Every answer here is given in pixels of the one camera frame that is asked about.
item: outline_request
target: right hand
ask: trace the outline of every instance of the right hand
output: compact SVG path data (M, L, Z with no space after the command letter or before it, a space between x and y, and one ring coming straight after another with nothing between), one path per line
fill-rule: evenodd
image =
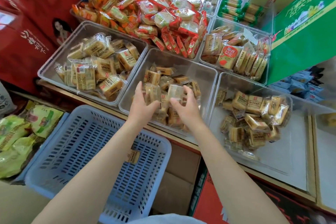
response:
M192 130L193 128L202 124L203 120L200 115L200 110L198 108L198 104L194 97L193 91L187 86L183 87L184 90L187 92L187 104L185 106L182 106L175 98L171 98L170 103L177 111L182 122L187 125L190 130Z

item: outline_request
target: left hand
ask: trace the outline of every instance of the left hand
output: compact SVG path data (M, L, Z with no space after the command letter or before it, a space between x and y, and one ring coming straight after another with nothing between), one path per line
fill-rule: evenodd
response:
M128 120L143 128L152 118L156 109L160 107L159 101L154 101L150 105L146 105L142 94L142 82L139 82L136 89L131 110L129 111Z

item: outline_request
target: green snack package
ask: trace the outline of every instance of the green snack package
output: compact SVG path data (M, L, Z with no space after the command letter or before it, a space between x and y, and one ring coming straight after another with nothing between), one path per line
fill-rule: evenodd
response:
M0 150L6 151L18 138L31 133L31 124L16 115L0 121Z
M29 113L28 120L31 122L31 128L37 136L47 138L62 115L62 111L45 105L37 105Z
M0 178L11 177L21 172L33 149L36 137L34 134L21 137L8 150L0 152Z

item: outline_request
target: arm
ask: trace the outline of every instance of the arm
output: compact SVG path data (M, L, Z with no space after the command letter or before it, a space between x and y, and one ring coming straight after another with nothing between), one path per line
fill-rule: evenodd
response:
M187 105L183 107L175 99L170 99L170 102L198 142L230 223L288 224L271 199L239 167L204 124L192 90L184 88Z
M98 222L135 137L159 102L146 106L139 83L125 124L75 177L48 203L33 224Z

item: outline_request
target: hand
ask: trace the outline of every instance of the hand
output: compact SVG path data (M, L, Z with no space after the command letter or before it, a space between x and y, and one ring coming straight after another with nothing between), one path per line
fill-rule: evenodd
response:
M152 118L156 109L160 107L159 101L154 101L146 105L144 95L142 94L142 82L139 82L136 89L128 120L143 128Z
M182 122L192 131L194 127L203 124L203 120L200 115L200 110L198 108L193 91L187 86L183 87L187 92L187 104L182 106L175 98L171 98L170 103L177 111Z

